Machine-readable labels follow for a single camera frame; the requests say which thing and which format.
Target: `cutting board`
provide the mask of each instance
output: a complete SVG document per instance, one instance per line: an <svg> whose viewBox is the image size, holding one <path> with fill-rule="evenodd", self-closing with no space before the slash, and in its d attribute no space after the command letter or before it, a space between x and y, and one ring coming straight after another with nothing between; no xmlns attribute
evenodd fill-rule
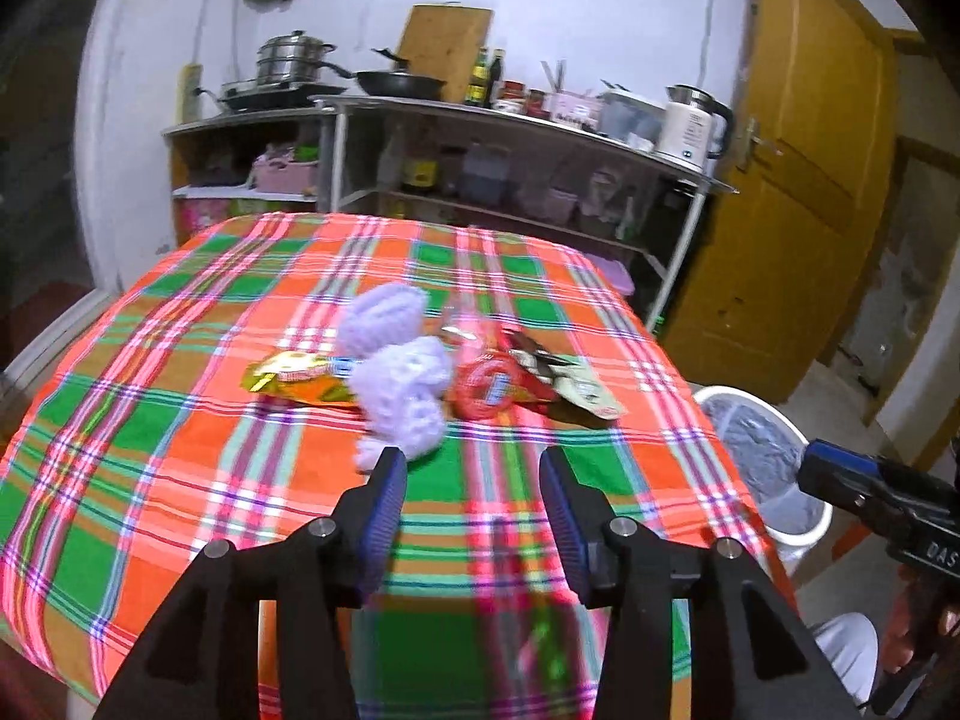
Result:
<svg viewBox="0 0 960 720"><path fill-rule="evenodd" d="M414 5L397 54L410 60L411 73L446 81L445 103L462 103L492 18L484 8Z"/></svg>

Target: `trash can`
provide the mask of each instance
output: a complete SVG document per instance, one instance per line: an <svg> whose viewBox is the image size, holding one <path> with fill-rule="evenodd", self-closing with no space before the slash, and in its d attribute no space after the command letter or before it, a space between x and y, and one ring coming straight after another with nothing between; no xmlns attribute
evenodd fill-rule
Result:
<svg viewBox="0 0 960 720"><path fill-rule="evenodd" d="M824 537L833 517L830 504L797 485L805 436L769 403L741 389L706 386L693 398L754 497L779 557L788 569L795 566Z"/></svg>

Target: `tablecloth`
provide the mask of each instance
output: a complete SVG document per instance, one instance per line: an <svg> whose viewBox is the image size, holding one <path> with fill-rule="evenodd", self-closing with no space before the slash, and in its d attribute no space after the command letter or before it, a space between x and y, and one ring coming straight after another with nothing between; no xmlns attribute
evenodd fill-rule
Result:
<svg viewBox="0 0 960 720"><path fill-rule="evenodd" d="M776 560L690 391L579 252L363 215L234 218L167 256L69 349L0 463L0 635L90 700L213 538L275 541L360 484L362 415L239 386L275 348L323 351L338 309L391 281L456 290L588 361L628 410L586 429L515 406L451 421L410 466L392 565L349 627L364 717L589 717L607 615L576 603L544 516L541 451L669 538ZM270 647L261 712L278 712ZM690 669L675 604L674 678Z"/></svg>

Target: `white kettle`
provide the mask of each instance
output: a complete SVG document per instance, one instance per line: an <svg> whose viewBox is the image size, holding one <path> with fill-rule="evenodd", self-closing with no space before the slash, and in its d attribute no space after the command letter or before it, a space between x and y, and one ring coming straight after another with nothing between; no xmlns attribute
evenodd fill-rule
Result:
<svg viewBox="0 0 960 720"><path fill-rule="evenodd" d="M666 104L664 127L656 141L655 153L702 172L707 159L717 159L727 151L733 136L733 111L693 86L678 84L666 91L670 101ZM726 119L727 123L719 148L710 151L716 124L714 116Z"/></svg>

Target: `trash bag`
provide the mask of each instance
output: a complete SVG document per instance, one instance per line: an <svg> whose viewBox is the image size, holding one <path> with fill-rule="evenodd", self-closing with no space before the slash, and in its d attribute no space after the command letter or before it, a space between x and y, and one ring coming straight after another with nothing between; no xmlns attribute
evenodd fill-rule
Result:
<svg viewBox="0 0 960 720"><path fill-rule="evenodd" d="M750 488L765 525L792 536L811 531L823 516L824 502L797 485L805 444L745 398L714 395L700 407Z"/></svg>

